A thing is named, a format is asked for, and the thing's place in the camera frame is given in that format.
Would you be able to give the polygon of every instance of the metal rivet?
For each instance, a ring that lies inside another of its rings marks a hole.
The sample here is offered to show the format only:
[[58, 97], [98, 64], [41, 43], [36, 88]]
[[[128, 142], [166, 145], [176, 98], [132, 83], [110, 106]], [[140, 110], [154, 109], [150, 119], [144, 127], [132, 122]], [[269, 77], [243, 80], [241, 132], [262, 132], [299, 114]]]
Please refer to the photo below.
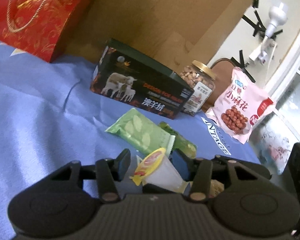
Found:
[[206, 195], [202, 192], [194, 192], [190, 194], [190, 198], [195, 201], [202, 201], [206, 198]]
[[116, 201], [119, 198], [119, 196], [116, 193], [107, 192], [104, 193], [101, 198], [106, 202], [113, 202]]
[[158, 200], [159, 198], [157, 197], [157, 196], [153, 196], [153, 197], [151, 197], [151, 198], [149, 198], [151, 201], [156, 201], [156, 200]]

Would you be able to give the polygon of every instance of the light bulb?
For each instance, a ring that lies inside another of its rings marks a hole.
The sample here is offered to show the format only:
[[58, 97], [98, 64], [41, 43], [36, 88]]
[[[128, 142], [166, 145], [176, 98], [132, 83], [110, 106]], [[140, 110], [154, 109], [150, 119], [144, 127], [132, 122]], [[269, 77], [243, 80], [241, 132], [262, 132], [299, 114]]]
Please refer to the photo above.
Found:
[[270, 7], [270, 23], [268, 25], [268, 28], [266, 29], [265, 36], [270, 38], [274, 34], [274, 31], [278, 26], [284, 25], [287, 22], [287, 9], [288, 7], [282, 2], [278, 6]]

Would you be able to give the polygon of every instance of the black robotic gripper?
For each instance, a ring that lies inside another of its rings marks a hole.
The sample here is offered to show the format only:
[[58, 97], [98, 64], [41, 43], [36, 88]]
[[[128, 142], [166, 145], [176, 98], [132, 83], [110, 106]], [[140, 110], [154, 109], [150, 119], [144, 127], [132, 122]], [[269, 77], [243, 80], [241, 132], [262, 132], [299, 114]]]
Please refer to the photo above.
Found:
[[[91, 166], [66, 164], [11, 200], [14, 239], [292, 239], [298, 200], [273, 185], [265, 167], [220, 155], [193, 160], [178, 149], [170, 160], [193, 181], [189, 195], [146, 184], [143, 194], [121, 199], [114, 181], [130, 166], [128, 149]], [[83, 191], [86, 179], [97, 181], [98, 199]], [[215, 198], [208, 198], [211, 179], [225, 185]]]

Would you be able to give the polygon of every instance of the gold jar lid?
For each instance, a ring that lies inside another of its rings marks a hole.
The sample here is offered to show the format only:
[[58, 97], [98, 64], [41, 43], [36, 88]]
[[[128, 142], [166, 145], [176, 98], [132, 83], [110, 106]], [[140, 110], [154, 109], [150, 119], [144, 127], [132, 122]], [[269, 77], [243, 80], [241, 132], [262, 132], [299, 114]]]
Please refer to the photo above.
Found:
[[209, 75], [212, 79], [216, 79], [217, 75], [212, 72], [210, 68], [208, 68], [205, 64], [203, 64], [200, 61], [194, 60], [192, 61], [192, 65], [199, 68], [201, 71], [205, 72], [207, 75]]

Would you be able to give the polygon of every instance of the blue bedsheet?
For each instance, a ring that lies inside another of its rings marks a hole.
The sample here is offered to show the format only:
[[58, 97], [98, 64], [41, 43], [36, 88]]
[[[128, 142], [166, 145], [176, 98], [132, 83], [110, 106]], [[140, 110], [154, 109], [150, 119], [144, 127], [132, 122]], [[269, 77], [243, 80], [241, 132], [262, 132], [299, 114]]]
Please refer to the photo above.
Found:
[[[115, 158], [124, 148], [137, 153], [123, 139], [104, 132], [131, 106], [89, 91], [94, 64], [72, 56], [48, 64], [27, 53], [11, 56], [15, 53], [0, 43], [0, 240], [14, 236], [7, 206], [21, 190], [71, 160], [88, 165]], [[155, 123], [169, 123], [194, 142], [199, 157], [224, 154], [202, 121], [207, 119], [203, 113], [170, 120], [139, 111]], [[218, 136], [234, 158], [259, 163], [248, 144], [222, 130]], [[85, 189], [96, 195], [93, 182]], [[136, 189], [129, 179], [119, 186], [122, 194], [130, 190]]]

